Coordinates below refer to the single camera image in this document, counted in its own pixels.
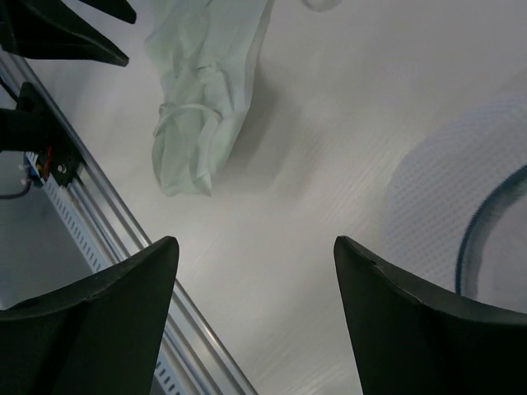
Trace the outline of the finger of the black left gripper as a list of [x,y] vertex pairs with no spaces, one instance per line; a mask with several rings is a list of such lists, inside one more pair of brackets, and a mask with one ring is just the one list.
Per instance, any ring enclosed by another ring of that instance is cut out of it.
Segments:
[[92,60],[125,67],[129,58],[62,1],[2,1],[1,47],[23,58]]
[[81,2],[129,24],[134,24],[137,20],[137,13],[127,0],[81,0]]

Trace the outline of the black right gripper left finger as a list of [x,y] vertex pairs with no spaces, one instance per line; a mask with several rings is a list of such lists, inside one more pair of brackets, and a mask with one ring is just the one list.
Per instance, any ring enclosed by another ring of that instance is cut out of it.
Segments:
[[132,257],[1,312],[3,394],[148,394],[180,247]]

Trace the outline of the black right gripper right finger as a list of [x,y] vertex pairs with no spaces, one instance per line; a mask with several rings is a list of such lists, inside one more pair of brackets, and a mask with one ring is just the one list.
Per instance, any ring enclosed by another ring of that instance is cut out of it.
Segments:
[[524,394],[526,316],[459,296],[347,236],[333,255],[365,394]]

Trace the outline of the pale green bra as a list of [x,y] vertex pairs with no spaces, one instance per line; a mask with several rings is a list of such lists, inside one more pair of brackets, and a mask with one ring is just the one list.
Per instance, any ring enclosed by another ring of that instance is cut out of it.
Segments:
[[147,57],[163,101],[153,133],[160,190],[209,194],[250,109],[272,1],[155,1]]

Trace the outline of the white mesh laundry bag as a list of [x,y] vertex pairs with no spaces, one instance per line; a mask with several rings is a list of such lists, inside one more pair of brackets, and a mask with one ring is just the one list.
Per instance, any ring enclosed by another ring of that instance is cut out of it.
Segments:
[[403,159],[385,190],[380,256],[449,291],[469,224],[526,164],[526,96],[497,97],[449,121]]

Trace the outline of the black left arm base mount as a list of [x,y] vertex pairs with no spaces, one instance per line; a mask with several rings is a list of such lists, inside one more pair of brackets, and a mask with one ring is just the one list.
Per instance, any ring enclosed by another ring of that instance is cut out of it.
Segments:
[[21,85],[16,108],[1,109],[1,150],[36,154],[38,175],[44,179],[53,177],[64,187],[84,164],[67,129],[28,81]]

